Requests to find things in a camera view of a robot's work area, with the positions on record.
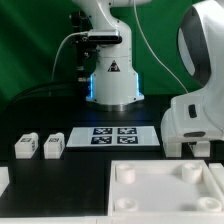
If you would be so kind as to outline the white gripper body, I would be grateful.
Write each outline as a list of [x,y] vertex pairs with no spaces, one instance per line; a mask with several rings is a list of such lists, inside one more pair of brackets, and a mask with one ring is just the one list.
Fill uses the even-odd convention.
[[161,137],[167,157],[181,157],[182,144],[224,140],[224,129],[204,112],[205,89],[180,95],[171,100],[161,121]]

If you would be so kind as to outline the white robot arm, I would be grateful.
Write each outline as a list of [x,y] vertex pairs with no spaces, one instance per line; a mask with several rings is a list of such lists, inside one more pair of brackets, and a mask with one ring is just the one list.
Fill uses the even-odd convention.
[[[111,15],[112,7],[151,0],[72,0],[90,20],[88,41],[97,45],[98,62],[90,76],[91,103],[124,110],[144,99],[132,67],[131,30]],[[224,0],[203,0],[185,13],[178,29],[179,54],[201,88],[171,100],[161,122],[168,157],[179,157],[184,143],[194,152],[210,141],[224,141]]]

